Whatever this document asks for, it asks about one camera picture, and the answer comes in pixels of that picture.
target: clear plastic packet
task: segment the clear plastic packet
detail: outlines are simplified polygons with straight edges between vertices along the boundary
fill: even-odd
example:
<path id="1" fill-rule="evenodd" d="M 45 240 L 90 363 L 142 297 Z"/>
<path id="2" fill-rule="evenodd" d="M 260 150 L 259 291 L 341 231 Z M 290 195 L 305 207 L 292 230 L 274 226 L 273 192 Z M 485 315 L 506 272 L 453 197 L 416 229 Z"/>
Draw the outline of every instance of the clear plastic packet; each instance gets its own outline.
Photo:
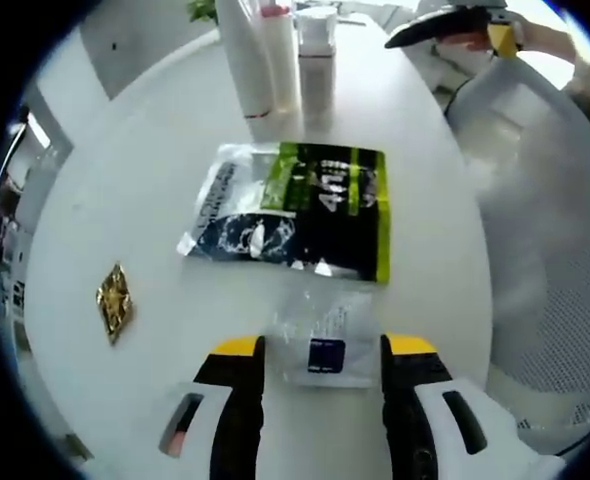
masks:
<path id="1" fill-rule="evenodd" d="M 369 292 L 295 288 L 266 334 L 267 358 L 290 383 L 370 388 L 380 381 L 380 335 Z"/>
<path id="2" fill-rule="evenodd" d="M 381 152 L 332 145 L 222 145 L 177 245 L 182 255 L 262 261 L 387 283 Z"/>

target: white bottle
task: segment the white bottle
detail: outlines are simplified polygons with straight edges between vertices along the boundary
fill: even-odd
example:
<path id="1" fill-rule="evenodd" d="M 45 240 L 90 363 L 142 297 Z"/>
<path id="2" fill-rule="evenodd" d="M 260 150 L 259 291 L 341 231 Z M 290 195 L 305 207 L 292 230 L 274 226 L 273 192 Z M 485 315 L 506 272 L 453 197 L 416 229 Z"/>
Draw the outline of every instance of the white bottle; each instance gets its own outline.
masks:
<path id="1" fill-rule="evenodd" d="M 297 106 L 297 63 L 291 8 L 265 0 L 260 9 L 262 33 L 275 95 L 275 108 L 288 112 Z"/>
<path id="2" fill-rule="evenodd" d="M 297 19 L 302 111 L 306 120 L 325 120 L 332 113 L 335 95 L 337 10 L 307 8 Z"/>
<path id="3" fill-rule="evenodd" d="M 215 0 L 220 36 L 237 98 L 247 120 L 273 110 L 273 87 L 266 47 L 257 30 L 257 14 L 248 0 Z"/>

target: table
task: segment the table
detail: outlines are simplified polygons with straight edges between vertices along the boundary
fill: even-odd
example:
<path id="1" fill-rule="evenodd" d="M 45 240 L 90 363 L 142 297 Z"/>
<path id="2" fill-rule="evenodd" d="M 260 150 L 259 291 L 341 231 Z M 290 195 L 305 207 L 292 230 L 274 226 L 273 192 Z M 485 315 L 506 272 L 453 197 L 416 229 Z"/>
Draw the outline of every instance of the table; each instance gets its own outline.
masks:
<path id="1" fill-rule="evenodd" d="M 175 251 L 217 146 L 250 140 L 212 40 L 162 60 L 89 125 L 51 190 L 29 259 L 25 321 L 39 370 L 96 459 L 129 480 L 181 478 L 177 460 L 143 446 L 138 422 L 166 389 L 193 378 L 213 346 L 263 331 L 302 275 Z M 286 122 L 283 139 L 385 152 L 391 281 L 376 292 L 374 315 L 385 330 L 428 338 L 454 375 L 483 385 L 490 279 L 462 156 L 411 63 L 383 49 L 383 32 L 339 25 L 337 41 L 330 129 Z M 94 296 L 115 261 L 137 313 L 110 347 Z M 332 281 L 309 277 L 310 288 Z M 257 478 L 390 478 L 381 404 L 376 390 L 297 389 L 269 369 Z"/>

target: person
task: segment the person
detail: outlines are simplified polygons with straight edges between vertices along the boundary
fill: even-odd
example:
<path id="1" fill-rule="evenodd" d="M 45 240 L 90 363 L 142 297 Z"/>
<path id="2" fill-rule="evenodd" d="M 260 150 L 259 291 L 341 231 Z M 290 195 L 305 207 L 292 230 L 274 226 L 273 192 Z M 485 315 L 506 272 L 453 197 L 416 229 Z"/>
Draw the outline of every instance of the person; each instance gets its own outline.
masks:
<path id="1" fill-rule="evenodd" d="M 522 25 L 525 51 L 547 53 L 575 65 L 574 76 L 564 88 L 564 91 L 570 95 L 590 121 L 590 65 L 579 57 L 571 37 L 559 30 L 530 22 L 521 15 L 516 15 Z M 441 43 L 462 45 L 473 52 L 491 49 L 490 41 L 485 32 L 453 35 L 441 39 Z"/>

